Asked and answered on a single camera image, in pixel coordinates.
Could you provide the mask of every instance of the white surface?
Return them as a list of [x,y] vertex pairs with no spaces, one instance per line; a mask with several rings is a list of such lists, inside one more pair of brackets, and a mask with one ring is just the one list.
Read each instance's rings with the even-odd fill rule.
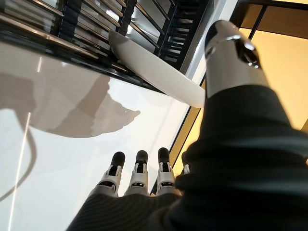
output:
[[197,84],[201,83],[200,75],[204,76],[206,70],[205,61],[205,38],[211,25],[219,19],[230,20],[233,10],[238,0],[214,0],[214,12],[205,27],[204,34],[196,48],[192,62],[185,73],[187,78],[192,79]]
[[162,92],[190,106],[204,107],[205,90],[145,48],[112,30],[109,45],[125,66]]
[[[0,197],[37,159],[15,193],[12,231],[65,230],[116,151],[126,155],[123,195],[136,153],[148,152],[149,189],[157,151],[169,148],[188,106],[169,96],[34,52],[0,43]],[[22,143],[27,116],[29,129]],[[0,201],[8,230],[13,195]]]

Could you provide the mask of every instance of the black frame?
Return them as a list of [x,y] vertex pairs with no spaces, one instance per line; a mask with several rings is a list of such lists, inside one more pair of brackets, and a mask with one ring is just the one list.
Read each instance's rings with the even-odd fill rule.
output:
[[[109,75],[111,77],[132,83],[134,85],[144,87],[150,90],[154,90],[162,93],[160,90],[147,83],[140,77],[136,76],[133,72],[131,72],[125,66],[119,64],[115,56],[111,51],[105,49],[104,47],[87,40],[85,37],[78,36],[75,33],[75,29],[82,30],[83,32],[91,35],[93,38],[96,38],[102,42],[104,42],[107,46],[109,45],[109,41],[103,35],[95,32],[91,28],[81,25],[78,21],[78,17],[81,15],[83,18],[89,20],[92,24],[96,25],[98,28],[105,30],[108,32],[110,28],[109,25],[115,26],[115,31],[121,33],[122,35],[126,35],[128,26],[131,25],[138,33],[140,33],[145,39],[147,39],[151,44],[153,44],[156,49],[154,54],[161,57],[165,62],[168,62],[161,56],[161,51],[169,52],[170,55],[173,55],[171,51],[165,49],[168,46],[168,32],[172,28],[174,24],[176,24],[177,20],[179,20],[179,16],[176,15],[176,12],[181,9],[190,10],[193,6],[193,10],[195,12],[192,15],[192,23],[190,23],[191,29],[189,30],[189,36],[185,36],[184,44],[181,47],[177,47],[176,49],[179,52],[177,54],[177,61],[175,63],[169,64],[173,65],[176,69],[180,69],[184,58],[186,56],[187,50],[191,44],[195,31],[200,23],[201,16],[203,15],[206,4],[199,4],[198,0],[173,0],[170,1],[170,8],[168,13],[166,13],[163,7],[157,0],[152,0],[155,7],[161,12],[162,16],[165,18],[165,23],[163,28],[157,28],[158,25],[156,22],[150,17],[150,15],[137,3],[137,0],[119,0],[121,2],[121,17],[116,21],[112,19],[109,15],[103,10],[100,10],[99,7],[88,0],[60,0],[57,4],[57,7],[54,8],[47,3],[42,2],[41,0],[27,0],[31,6],[35,6],[39,10],[43,10],[53,14],[53,28],[50,31],[50,34],[62,39],[66,42],[73,43],[80,47],[80,44],[86,45],[88,53],[90,56],[86,56],[82,52],[74,52],[69,50],[68,47],[58,46],[54,43],[44,40],[42,38],[38,38],[35,34],[31,34],[29,31],[22,30],[21,28],[16,27],[15,25],[11,25],[7,22],[0,20],[0,40],[8,42],[13,45],[21,46],[27,49],[35,50],[38,52],[46,53],[48,55],[52,55],[58,59],[65,60],[66,62],[73,63],[76,65],[81,65],[83,67],[92,69],[94,71],[100,72],[105,75]],[[82,4],[85,4],[87,7],[94,10],[99,16],[103,17],[106,21],[99,21],[95,17],[87,14],[82,10]],[[0,0],[0,16],[9,17],[17,22],[20,22],[24,25],[28,25],[33,27],[34,29],[40,29],[38,25],[32,24],[28,21],[26,23],[23,20],[15,18],[11,15],[5,13],[5,0]],[[150,37],[148,37],[134,22],[131,21],[131,17],[134,9],[137,8],[144,16],[148,19],[148,21],[156,27],[156,29],[160,32],[160,37],[158,42],[154,42]]]
[[[296,15],[297,20],[302,23],[292,24],[293,15]],[[270,21],[271,24],[267,23],[271,18],[277,20]],[[249,39],[253,38],[257,30],[308,39],[308,4],[272,0],[239,0],[230,21],[238,28],[251,29]]]

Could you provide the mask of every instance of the silver metal part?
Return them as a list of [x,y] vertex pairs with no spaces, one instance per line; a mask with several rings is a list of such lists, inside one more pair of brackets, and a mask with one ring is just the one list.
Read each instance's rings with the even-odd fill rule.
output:
[[241,85],[268,87],[251,41],[230,22],[217,21],[215,28],[217,34],[205,49],[207,97]]
[[[94,194],[104,194],[107,196],[118,197],[117,191],[120,186],[122,168],[121,166],[117,166],[115,176],[110,176],[109,173],[112,167],[113,165],[109,166],[108,170],[104,173],[100,182],[98,182],[95,188],[90,192],[89,196]],[[103,185],[103,182],[110,182],[110,185]]]
[[134,170],[131,174],[128,189],[125,192],[125,196],[131,194],[149,195],[148,193],[148,170],[147,165],[143,164],[143,172],[138,173],[138,163],[135,164]]
[[173,174],[172,167],[170,166],[169,162],[167,162],[167,164],[168,172],[163,172],[163,163],[159,163],[156,195],[159,196],[165,193],[174,193],[180,195],[179,190],[174,187],[175,177]]
[[185,165],[184,166],[184,174],[189,174],[190,170],[189,170],[189,165]]

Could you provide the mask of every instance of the dark gray sleeve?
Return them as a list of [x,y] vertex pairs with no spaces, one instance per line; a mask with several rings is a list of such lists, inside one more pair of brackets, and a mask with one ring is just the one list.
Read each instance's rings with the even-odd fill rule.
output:
[[308,230],[308,137],[291,128],[271,89],[245,85],[206,100],[187,153],[185,191],[149,230]]

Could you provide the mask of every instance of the metal bar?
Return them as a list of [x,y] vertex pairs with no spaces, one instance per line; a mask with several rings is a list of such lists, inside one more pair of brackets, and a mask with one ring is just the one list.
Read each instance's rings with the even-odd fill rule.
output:
[[53,42],[59,46],[62,46],[64,48],[67,48],[69,50],[72,50],[72,51],[75,51],[77,53],[80,53],[80,54],[83,54],[89,58],[92,58],[92,59],[98,59],[98,56],[93,54],[92,52],[89,52],[87,51],[86,49],[83,49],[77,45],[74,45],[70,42],[67,42],[61,38],[58,38],[54,35],[51,35],[51,34],[48,34],[46,33],[45,31],[42,31],[42,30],[39,30],[39,29],[36,29],[36,28],[33,28],[31,26],[28,26],[26,24],[23,24],[21,22],[19,22],[19,20],[16,20],[16,19],[12,19],[10,17],[7,17],[5,16],[4,14],[0,13],[0,21],[4,22],[4,23],[7,23],[11,26],[14,26],[18,29],[21,29],[23,31],[26,31],[28,33],[31,33],[35,36],[38,36],[40,38],[43,38],[43,39],[46,39],[47,41],[50,41],[50,42]]
[[168,49],[170,49],[170,50],[176,50],[176,51],[181,51],[181,50],[182,50],[182,47],[172,47],[172,46],[170,46],[170,45],[167,45],[167,47],[168,47]]
[[137,2],[137,9],[143,14],[143,16],[149,20],[149,22],[159,31],[160,34],[165,34],[162,28],[154,21],[154,19],[145,11],[145,9]]
[[122,12],[115,7],[110,0],[100,0],[103,4],[105,4],[106,6],[108,6],[116,15],[118,15],[119,17],[123,17]]
[[141,34],[146,40],[148,40],[153,46],[159,48],[156,42],[154,42],[147,34],[145,34],[136,24],[131,22],[129,24],[132,28],[134,28],[139,34]]
[[85,10],[81,9],[80,13],[81,13],[82,16],[85,16],[86,18],[92,20],[92,22],[94,22],[96,25],[98,25],[99,27],[101,27],[105,31],[109,32],[109,30],[111,30],[111,28],[106,26],[104,23],[102,23],[100,20],[98,20],[97,18],[95,18],[94,16],[92,16],[91,14],[86,12]]
[[88,45],[88,46],[91,46],[91,47],[94,47],[95,49],[98,49],[100,50],[101,52],[105,53],[106,55],[110,55],[111,52],[109,50],[107,50],[106,48],[104,47],[101,47],[100,45],[98,44],[95,44],[94,42],[88,40],[87,38],[79,35],[79,34],[75,34],[75,39],[83,42],[84,44]]
[[162,51],[162,53],[174,59],[177,59],[180,55],[179,53],[175,53],[172,51]]
[[172,36],[172,37],[177,37],[177,38],[186,38],[187,35],[183,35],[183,34],[180,34],[180,33],[168,33],[169,36]]
[[185,42],[185,40],[184,39],[179,39],[179,38],[170,38],[171,40],[171,42],[182,42],[182,43],[184,43]]
[[256,32],[256,30],[257,30],[257,28],[258,28],[258,26],[259,26],[259,24],[260,24],[260,22],[261,22],[261,20],[262,20],[262,17],[263,17],[263,15],[264,15],[264,13],[265,13],[267,7],[268,7],[267,5],[262,6],[262,9],[260,10],[260,13],[259,13],[259,15],[258,15],[258,18],[257,18],[257,20],[255,21],[255,24],[254,24],[254,26],[252,27],[251,32],[250,32],[250,34],[249,34],[249,36],[248,36],[249,39],[252,39],[252,37],[254,36],[254,34],[255,34],[255,32]]
[[80,27],[80,28],[82,28],[82,29],[84,29],[84,30],[87,31],[89,34],[91,34],[92,36],[97,37],[99,40],[102,40],[104,43],[109,44],[109,41],[108,41],[108,39],[107,39],[105,36],[103,36],[103,35],[97,33],[96,31],[92,30],[91,28],[89,28],[88,26],[82,24],[81,22],[78,22],[77,26]]
[[136,6],[137,0],[125,0],[126,7],[122,7],[122,14],[123,17],[119,18],[119,23],[121,26],[117,27],[115,30],[116,32],[120,33],[121,35],[126,35],[128,26],[131,22],[131,16],[134,13],[134,9]]
[[117,3],[119,3],[121,6],[126,7],[125,2],[123,2],[122,0],[116,0]]
[[128,70],[125,69],[125,67],[120,66],[119,64],[111,63],[111,67],[114,68],[114,69],[118,69],[120,71],[123,71],[123,72],[128,72]]
[[171,5],[175,6],[174,0],[169,0],[169,2],[171,3]]
[[103,11],[98,5],[96,5],[94,2],[90,0],[83,0],[83,2],[88,5],[90,8],[92,8],[94,11],[96,11],[100,16],[107,19],[109,22],[111,22],[115,26],[120,26],[120,24],[114,20],[110,15],[108,15],[105,11]]
[[152,2],[155,4],[155,6],[158,8],[158,10],[160,11],[160,13],[162,13],[162,15],[169,21],[170,18],[167,15],[166,11],[163,9],[163,7],[161,6],[161,4],[159,4],[159,2],[157,0],[152,0]]
[[169,46],[174,46],[174,47],[182,47],[183,44],[179,44],[179,43],[175,43],[175,42],[171,42],[171,41],[167,41],[165,42],[166,45],[169,45]]
[[[176,6],[173,6],[173,5],[171,5],[170,6],[170,8],[169,8],[169,10],[168,10],[168,17],[169,18],[173,18],[173,16],[175,15],[175,13],[176,13],[176,9],[177,9],[177,6],[178,5],[176,5]],[[159,36],[159,38],[158,38],[158,41],[157,41],[157,44],[158,44],[158,46],[159,46],[159,48],[156,48],[155,50],[154,50],[154,54],[155,55],[157,55],[158,57],[160,57],[160,52],[161,52],[161,50],[162,50],[162,47],[163,47],[163,45],[164,45],[164,42],[167,42],[168,41],[168,39],[169,39],[169,37],[167,36],[167,33],[168,33],[168,31],[170,30],[170,25],[171,25],[171,21],[172,20],[165,20],[165,23],[164,23],[164,26],[163,26],[163,31],[165,32],[165,34],[164,35],[160,35]]]
[[57,14],[60,17],[63,17],[63,13],[59,10],[57,10],[56,8],[50,6],[49,4],[45,3],[42,0],[28,0],[29,2],[32,2],[33,4],[39,6],[40,8],[50,12],[50,13],[54,13]]

